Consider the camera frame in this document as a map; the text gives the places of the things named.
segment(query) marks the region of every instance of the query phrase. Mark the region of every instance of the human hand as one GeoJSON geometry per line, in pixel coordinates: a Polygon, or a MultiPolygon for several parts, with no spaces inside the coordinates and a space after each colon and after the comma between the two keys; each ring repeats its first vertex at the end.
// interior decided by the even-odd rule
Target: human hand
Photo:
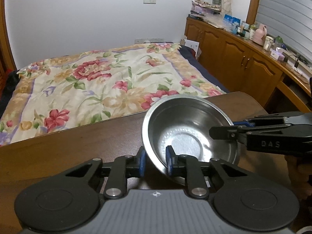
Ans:
{"type": "Polygon", "coordinates": [[[312,163],[301,163],[302,158],[285,156],[288,167],[288,176],[294,193],[299,199],[306,199],[312,194],[312,186],[308,183],[309,175],[312,175],[312,163]]]}

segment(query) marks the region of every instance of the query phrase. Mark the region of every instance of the window blind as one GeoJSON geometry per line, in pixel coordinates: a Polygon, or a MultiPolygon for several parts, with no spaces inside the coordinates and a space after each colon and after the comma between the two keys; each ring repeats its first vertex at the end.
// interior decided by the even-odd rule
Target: window blind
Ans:
{"type": "Polygon", "coordinates": [[[256,21],[312,62],[312,0],[260,0],[256,21]]]}

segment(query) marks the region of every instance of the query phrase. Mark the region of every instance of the bowl rim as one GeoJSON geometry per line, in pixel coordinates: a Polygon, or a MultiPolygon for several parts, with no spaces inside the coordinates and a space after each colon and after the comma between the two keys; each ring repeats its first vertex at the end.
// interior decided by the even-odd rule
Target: bowl rim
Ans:
{"type": "MultiPolygon", "coordinates": [[[[233,122],[231,121],[231,119],[220,109],[218,108],[216,105],[214,105],[213,103],[209,102],[208,100],[201,98],[201,97],[197,97],[197,96],[190,96],[190,95],[186,95],[186,94],[176,94],[176,95],[171,95],[171,96],[167,96],[164,97],[161,100],[158,100],[154,105],[152,105],[150,107],[150,109],[146,112],[144,120],[143,120],[143,124],[142,124],[142,128],[141,128],[141,137],[142,137],[142,142],[143,142],[143,146],[145,148],[145,151],[147,153],[147,155],[149,156],[150,160],[152,161],[152,163],[155,165],[155,167],[163,174],[167,175],[167,168],[166,166],[160,161],[160,159],[157,157],[156,153],[154,152],[152,145],[149,141],[149,134],[148,134],[148,130],[149,130],[149,121],[153,115],[153,113],[155,112],[155,110],[161,106],[163,103],[172,100],[172,99],[176,99],[176,98],[188,98],[188,99],[193,99],[193,100],[198,100],[200,102],[203,102],[211,107],[213,107],[214,109],[216,109],[218,112],[220,112],[220,114],[227,120],[227,122],[229,122],[229,125],[233,126],[233,122]]],[[[238,164],[239,162],[239,158],[240,158],[240,145],[237,144],[237,150],[236,150],[236,155],[234,157],[233,160],[233,164],[238,164]]]]}

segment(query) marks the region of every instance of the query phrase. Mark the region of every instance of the screw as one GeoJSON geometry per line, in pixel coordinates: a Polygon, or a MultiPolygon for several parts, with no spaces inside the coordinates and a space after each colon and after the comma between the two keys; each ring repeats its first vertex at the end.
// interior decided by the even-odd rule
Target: screw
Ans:
{"type": "Polygon", "coordinates": [[[109,188],[106,190],[106,194],[115,197],[121,194],[121,190],[118,188],[109,188]]]}
{"type": "Polygon", "coordinates": [[[192,194],[197,195],[197,196],[203,196],[207,193],[207,190],[205,188],[197,187],[192,189],[192,194]]]}

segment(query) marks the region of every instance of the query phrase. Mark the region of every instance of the floral blanket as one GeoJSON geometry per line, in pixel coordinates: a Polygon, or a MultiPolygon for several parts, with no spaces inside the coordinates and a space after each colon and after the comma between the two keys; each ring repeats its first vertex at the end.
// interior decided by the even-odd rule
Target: floral blanket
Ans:
{"type": "Polygon", "coordinates": [[[141,112],[168,95],[223,94],[179,48],[137,44],[46,59],[21,69],[0,120],[0,145],[141,112]]]}

